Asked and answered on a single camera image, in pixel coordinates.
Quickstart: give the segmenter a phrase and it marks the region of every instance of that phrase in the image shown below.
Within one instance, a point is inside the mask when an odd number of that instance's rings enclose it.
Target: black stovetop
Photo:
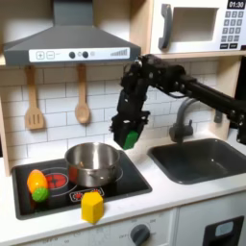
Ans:
[[[36,203],[27,188],[28,176],[34,169],[42,171],[49,184],[50,196],[43,203]],[[12,182],[16,217],[21,220],[77,209],[85,192],[97,190],[107,202],[152,190],[124,152],[116,181],[102,187],[86,188],[69,182],[64,159],[17,166],[12,170]]]

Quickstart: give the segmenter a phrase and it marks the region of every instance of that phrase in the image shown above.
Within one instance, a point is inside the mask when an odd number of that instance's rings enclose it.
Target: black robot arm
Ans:
[[[205,86],[185,74],[180,65],[171,65],[152,55],[139,57],[125,72],[121,85],[117,111],[112,118],[111,131],[114,141],[123,149],[133,148],[144,125],[148,123],[149,111],[142,111],[149,86],[175,97],[195,98],[212,108],[227,114],[238,125],[237,141],[246,144],[246,102],[237,101],[213,88]]]

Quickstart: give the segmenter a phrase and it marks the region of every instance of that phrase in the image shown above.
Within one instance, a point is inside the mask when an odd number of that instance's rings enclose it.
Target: clock display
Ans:
[[[229,10],[244,10],[245,0],[229,0],[228,7]]]

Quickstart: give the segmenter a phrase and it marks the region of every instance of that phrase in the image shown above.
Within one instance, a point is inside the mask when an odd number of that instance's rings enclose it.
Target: gray sink basin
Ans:
[[[246,157],[214,138],[154,147],[148,154],[170,180],[183,185],[246,172]]]

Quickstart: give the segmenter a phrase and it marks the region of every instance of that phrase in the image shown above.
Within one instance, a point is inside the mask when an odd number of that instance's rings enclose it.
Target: white countertop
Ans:
[[[202,133],[191,139],[208,137],[214,137],[214,135]],[[235,142],[234,131],[230,134],[228,142],[246,154],[246,146]],[[104,217],[97,225],[246,189],[246,174],[192,185],[176,184],[170,181],[146,155],[150,147],[169,143],[171,143],[169,138],[147,140],[139,142],[134,150],[127,152],[153,191],[139,195],[137,198],[130,197],[106,203]],[[26,162],[37,161],[41,161],[41,159],[26,160]],[[12,177],[5,177],[3,161],[0,160],[0,245],[23,243],[89,227],[91,225],[81,219],[80,209],[35,219],[17,220],[14,210]]]

